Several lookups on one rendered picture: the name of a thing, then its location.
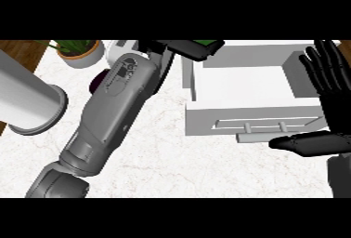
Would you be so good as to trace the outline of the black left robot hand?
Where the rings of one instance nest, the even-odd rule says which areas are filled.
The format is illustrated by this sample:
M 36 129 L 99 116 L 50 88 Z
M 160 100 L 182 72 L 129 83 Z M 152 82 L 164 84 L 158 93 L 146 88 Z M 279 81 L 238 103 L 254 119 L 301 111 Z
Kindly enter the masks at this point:
M 224 40 L 217 40 L 208 46 L 201 45 L 193 40 L 140 40 L 139 50 L 145 53 L 162 54 L 167 50 L 182 55 L 190 60 L 204 61 L 208 56 L 214 56 L 224 46 Z

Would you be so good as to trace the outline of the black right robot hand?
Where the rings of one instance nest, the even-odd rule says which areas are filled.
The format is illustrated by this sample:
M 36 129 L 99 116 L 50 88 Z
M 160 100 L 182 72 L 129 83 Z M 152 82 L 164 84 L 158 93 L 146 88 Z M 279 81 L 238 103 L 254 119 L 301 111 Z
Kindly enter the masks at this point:
M 311 84 L 320 96 L 329 130 L 269 141 L 269 147 L 303 157 L 351 152 L 351 67 L 331 40 L 316 40 L 300 55 Z

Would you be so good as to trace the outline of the white open drawer box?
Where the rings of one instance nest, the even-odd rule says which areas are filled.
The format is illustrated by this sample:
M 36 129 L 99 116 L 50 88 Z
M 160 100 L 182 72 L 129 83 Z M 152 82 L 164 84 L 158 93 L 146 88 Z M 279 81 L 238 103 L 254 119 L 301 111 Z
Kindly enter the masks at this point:
M 319 106 L 320 100 L 295 51 L 278 66 L 207 67 L 182 58 L 190 110 L 236 107 Z

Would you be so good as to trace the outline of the dark purple cup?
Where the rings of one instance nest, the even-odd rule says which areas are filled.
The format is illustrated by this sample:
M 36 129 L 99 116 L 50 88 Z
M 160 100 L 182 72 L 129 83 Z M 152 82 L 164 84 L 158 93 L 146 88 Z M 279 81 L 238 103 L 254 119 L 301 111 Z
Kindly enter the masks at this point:
M 96 75 L 96 77 L 93 78 L 92 82 L 90 82 L 90 85 L 89 85 L 89 92 L 90 94 L 95 93 L 101 83 L 103 82 L 105 80 L 105 77 L 108 75 L 108 72 L 109 72 L 109 69 L 103 69 L 102 72 Z

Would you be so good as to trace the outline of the white drawer front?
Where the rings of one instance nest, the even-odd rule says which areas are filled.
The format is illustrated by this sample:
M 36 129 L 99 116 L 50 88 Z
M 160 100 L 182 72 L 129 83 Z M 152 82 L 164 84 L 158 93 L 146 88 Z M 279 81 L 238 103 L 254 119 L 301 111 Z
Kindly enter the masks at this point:
M 242 134 L 245 124 L 249 124 L 252 133 L 280 132 L 280 123 L 285 123 L 289 132 L 311 132 L 326 128 L 322 107 L 186 109 L 188 136 Z

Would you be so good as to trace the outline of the white cabinet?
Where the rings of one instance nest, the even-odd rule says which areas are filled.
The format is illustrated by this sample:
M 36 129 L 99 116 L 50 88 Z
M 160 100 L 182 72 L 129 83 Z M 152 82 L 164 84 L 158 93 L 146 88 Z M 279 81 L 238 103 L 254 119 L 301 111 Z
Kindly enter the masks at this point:
M 313 40 L 226 40 L 204 62 L 207 68 L 282 66 L 295 51 L 314 45 Z

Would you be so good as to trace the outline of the white plant pot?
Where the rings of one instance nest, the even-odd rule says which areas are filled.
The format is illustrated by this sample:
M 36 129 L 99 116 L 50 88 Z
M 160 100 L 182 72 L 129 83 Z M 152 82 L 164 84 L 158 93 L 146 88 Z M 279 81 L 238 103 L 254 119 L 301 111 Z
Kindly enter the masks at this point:
M 70 67 L 74 69 L 84 69 L 95 65 L 102 59 L 105 50 L 106 48 L 103 42 L 96 40 L 92 49 L 83 55 L 70 57 L 65 56 L 61 51 L 58 51 L 58 55 Z

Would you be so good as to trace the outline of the green leafy plant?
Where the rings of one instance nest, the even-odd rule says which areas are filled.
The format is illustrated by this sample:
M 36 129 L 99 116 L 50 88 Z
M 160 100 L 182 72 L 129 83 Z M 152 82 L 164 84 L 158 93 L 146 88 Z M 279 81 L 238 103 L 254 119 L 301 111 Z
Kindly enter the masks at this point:
M 49 45 L 49 47 L 55 48 L 65 56 L 73 57 L 87 53 L 95 44 L 95 40 L 56 40 L 55 45 Z

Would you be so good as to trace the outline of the white cylinder with grey rim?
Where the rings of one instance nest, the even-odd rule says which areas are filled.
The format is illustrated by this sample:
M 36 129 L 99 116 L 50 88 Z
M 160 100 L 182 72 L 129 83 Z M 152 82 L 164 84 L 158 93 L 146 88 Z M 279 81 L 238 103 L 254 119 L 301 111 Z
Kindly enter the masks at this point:
M 33 136 L 59 122 L 68 108 L 68 94 L 49 85 L 0 49 L 0 121 L 11 130 Z

